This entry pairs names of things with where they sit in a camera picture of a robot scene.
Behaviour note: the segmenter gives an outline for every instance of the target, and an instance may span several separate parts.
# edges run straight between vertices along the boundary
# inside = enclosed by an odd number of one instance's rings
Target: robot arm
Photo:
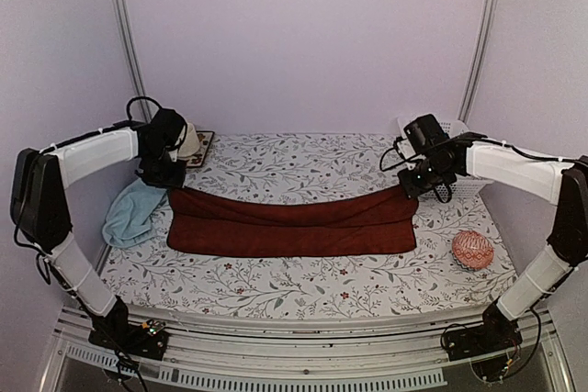
[[[138,175],[148,185],[181,187],[186,163],[174,161],[186,122],[172,109],[157,112],[150,123],[123,121],[43,151],[25,149],[17,159],[11,217],[51,273],[91,317],[90,342],[140,356],[163,357],[163,323],[128,323],[126,305],[103,284],[73,234],[65,189],[110,165],[140,158]]]
[[[398,173],[409,198],[450,185],[461,174],[511,185],[557,205],[553,230],[541,253],[484,311],[478,329],[448,332],[443,346],[454,360],[519,344],[516,320],[552,294],[588,256],[588,157],[546,157],[476,133],[450,140],[432,115],[417,118],[404,131],[417,158],[413,167]]]

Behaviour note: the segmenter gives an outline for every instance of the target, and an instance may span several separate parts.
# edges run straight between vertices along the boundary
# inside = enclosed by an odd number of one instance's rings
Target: metal frame
[[[463,323],[473,324],[479,322],[478,310],[461,308],[454,316],[460,316]],[[572,392],[570,372],[551,317],[545,309],[539,314],[543,323],[541,349],[553,388],[557,392]],[[327,332],[308,332],[304,323],[277,320],[273,329],[264,332],[265,320],[233,319],[215,323],[208,317],[192,316],[191,323],[168,320],[171,337],[161,362],[138,360],[143,376],[150,381],[212,392],[225,388],[221,387],[221,381],[243,383],[243,390],[249,387],[251,392],[276,390],[272,385],[284,385],[282,390],[287,392],[303,391],[304,385],[308,391],[314,385],[323,385],[322,390],[330,391],[343,383],[366,385],[366,391],[368,384],[373,383],[374,390],[379,390],[382,381],[430,375],[433,371],[442,372],[446,367],[470,362],[449,362],[439,347],[439,336],[447,327],[446,318],[449,318],[446,313],[414,316],[416,325],[404,320],[398,322],[396,317],[383,318],[379,319],[378,329],[370,326],[373,319],[353,320],[353,325],[334,319],[314,321],[315,325],[324,322],[324,328],[330,330]],[[140,322],[145,316],[135,310],[132,319]],[[533,345],[537,337],[535,317],[525,315],[519,320],[519,327],[523,346]],[[40,391],[55,390],[66,356],[112,368],[112,353],[87,343],[90,329],[91,322],[84,312],[63,309],[53,333],[50,362]],[[209,379],[210,383],[204,385],[203,379]]]
[[[129,65],[130,79],[132,80],[135,94],[144,96],[145,86],[143,84],[141,69],[139,67],[139,60],[137,59],[137,52],[135,50],[135,44],[130,30],[130,19],[129,11],[127,9],[127,2],[126,0],[112,0],[112,3],[114,5],[115,14],[117,16],[120,39],[122,40],[125,57],[127,59],[127,64]],[[153,115],[149,105],[141,101],[139,102],[139,106],[141,107],[141,113],[144,120],[151,121]]]
[[[498,0],[484,0],[484,9],[480,32],[478,33],[478,41],[476,43],[476,50],[469,70],[466,92],[461,101],[461,106],[459,107],[458,119],[464,123],[468,122],[469,113],[471,112],[474,97],[478,89],[478,83],[480,82],[481,68],[484,62],[484,56],[486,55],[486,48],[488,47],[488,39],[490,37],[497,2]]]

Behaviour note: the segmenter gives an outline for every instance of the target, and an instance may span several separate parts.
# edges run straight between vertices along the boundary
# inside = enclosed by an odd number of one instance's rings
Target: white basket
[[[406,125],[416,118],[418,118],[418,116],[398,117],[398,127],[400,128],[403,137],[404,128]],[[456,137],[457,135],[469,131],[468,126],[466,126],[462,121],[439,121],[439,126],[441,126],[441,129],[443,129],[449,135],[449,138]],[[484,188],[485,185],[492,183],[493,180],[491,179],[474,178],[472,176],[458,176],[458,180],[449,187],[451,187],[453,197],[474,197],[480,192],[482,188]],[[437,188],[437,192],[444,200],[447,199],[448,194],[444,186],[439,186]],[[419,197],[423,199],[435,198],[435,193],[431,191]]]

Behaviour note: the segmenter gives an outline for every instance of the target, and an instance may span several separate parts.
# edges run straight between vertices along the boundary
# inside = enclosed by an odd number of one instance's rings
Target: small tray
[[[188,169],[197,169],[204,165],[204,160],[206,159],[206,155],[212,144],[212,139],[214,138],[214,132],[209,130],[198,130],[197,134],[198,140],[200,141],[200,149],[198,149],[198,151],[192,156],[184,158],[184,160],[187,161],[186,167]]]

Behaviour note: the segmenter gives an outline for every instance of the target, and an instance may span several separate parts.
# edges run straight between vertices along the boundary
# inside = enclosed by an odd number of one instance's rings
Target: floral tablecloth
[[[186,186],[267,204],[304,204],[365,195],[397,184],[379,171],[392,137],[280,134],[219,136]],[[398,160],[390,155],[390,162]],[[477,196],[439,204],[425,198],[413,218],[417,247],[394,255],[236,259],[176,252],[165,239],[165,200],[152,214],[155,237],[112,250],[102,271],[128,303],[198,314],[264,319],[395,316],[485,305],[515,280],[498,230]],[[492,264],[464,270],[451,240],[476,230],[494,246]]]

